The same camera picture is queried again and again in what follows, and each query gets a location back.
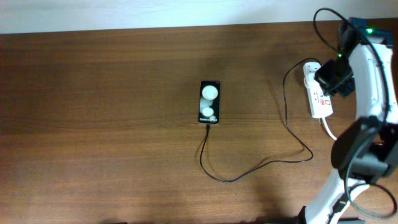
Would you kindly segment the black Samsung Galaxy smartphone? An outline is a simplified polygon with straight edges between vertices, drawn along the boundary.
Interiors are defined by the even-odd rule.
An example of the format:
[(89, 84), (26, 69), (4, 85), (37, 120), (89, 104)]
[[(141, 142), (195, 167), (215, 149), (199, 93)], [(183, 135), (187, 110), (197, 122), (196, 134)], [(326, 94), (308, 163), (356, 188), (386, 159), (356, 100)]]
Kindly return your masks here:
[(198, 122), (200, 124), (218, 124), (220, 121), (221, 83), (203, 80), (200, 83)]

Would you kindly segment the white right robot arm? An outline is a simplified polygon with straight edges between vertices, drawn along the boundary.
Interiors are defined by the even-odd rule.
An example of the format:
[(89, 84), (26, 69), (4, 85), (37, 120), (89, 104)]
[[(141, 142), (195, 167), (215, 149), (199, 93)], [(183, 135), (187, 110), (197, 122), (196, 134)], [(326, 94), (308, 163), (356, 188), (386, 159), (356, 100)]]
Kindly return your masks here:
[(397, 213), (376, 214), (354, 199), (377, 186), (397, 167), (397, 100), (391, 72), (392, 32), (367, 27), (365, 19), (344, 19), (338, 29), (339, 57), (321, 67), (304, 66), (308, 95), (318, 105), (329, 106), (329, 97), (356, 93), (354, 123), (335, 140), (332, 172), (318, 197), (303, 207), (299, 223), (338, 223), (345, 210), (387, 219)]

